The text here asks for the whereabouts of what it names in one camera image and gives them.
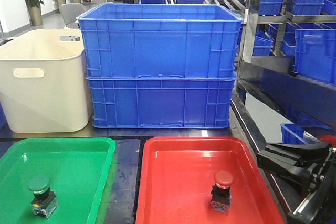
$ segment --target dark work surface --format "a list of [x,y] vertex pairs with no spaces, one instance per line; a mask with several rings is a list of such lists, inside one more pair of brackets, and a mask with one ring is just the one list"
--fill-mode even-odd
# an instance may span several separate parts
[[[135,223],[138,200],[142,151],[151,136],[110,137],[116,142],[113,163],[116,164],[112,191],[104,224]],[[0,139],[0,158],[19,138]]]

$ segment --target bin handle hole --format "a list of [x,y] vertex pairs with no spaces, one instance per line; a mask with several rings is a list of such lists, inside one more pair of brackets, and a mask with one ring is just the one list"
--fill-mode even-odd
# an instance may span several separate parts
[[59,40],[63,42],[72,42],[72,41],[78,42],[80,41],[80,37],[76,35],[60,36]]
[[13,69],[13,75],[16,78],[42,78],[44,70],[41,68],[16,68]]

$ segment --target metal shelf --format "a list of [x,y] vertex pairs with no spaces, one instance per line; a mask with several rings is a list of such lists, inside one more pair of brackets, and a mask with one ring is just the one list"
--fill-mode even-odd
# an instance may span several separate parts
[[286,14],[293,23],[336,22],[336,15],[294,15],[290,12]]

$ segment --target metal shelving rack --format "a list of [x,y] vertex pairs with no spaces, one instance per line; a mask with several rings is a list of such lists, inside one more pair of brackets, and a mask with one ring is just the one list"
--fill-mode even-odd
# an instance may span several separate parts
[[[333,128],[330,130],[317,129],[317,132],[336,135],[336,106],[334,106],[336,88],[296,77],[295,74],[291,72],[293,57],[284,57],[281,56],[280,53],[287,21],[293,23],[336,22],[336,16],[293,15],[288,12],[289,8],[287,3],[288,0],[284,0],[281,14],[277,16],[260,16],[260,0],[246,1],[246,8],[243,13],[244,26],[239,52],[240,60],[236,86],[239,97],[233,96],[233,109],[235,104],[242,101],[245,102],[246,93],[248,92],[284,116],[287,115],[288,106],[295,107]],[[278,36],[274,48],[275,55],[269,57],[253,56],[253,45],[257,26],[259,24],[268,23],[279,24]],[[246,133],[254,135],[253,132],[250,131],[248,124],[241,121],[241,126],[245,129]],[[310,133],[316,133],[316,129],[306,130]],[[260,149],[256,148],[254,151],[258,153]],[[291,190],[287,185],[284,185],[282,180],[278,177],[269,173],[265,174],[284,213],[293,212],[298,206],[298,203],[293,200]]]

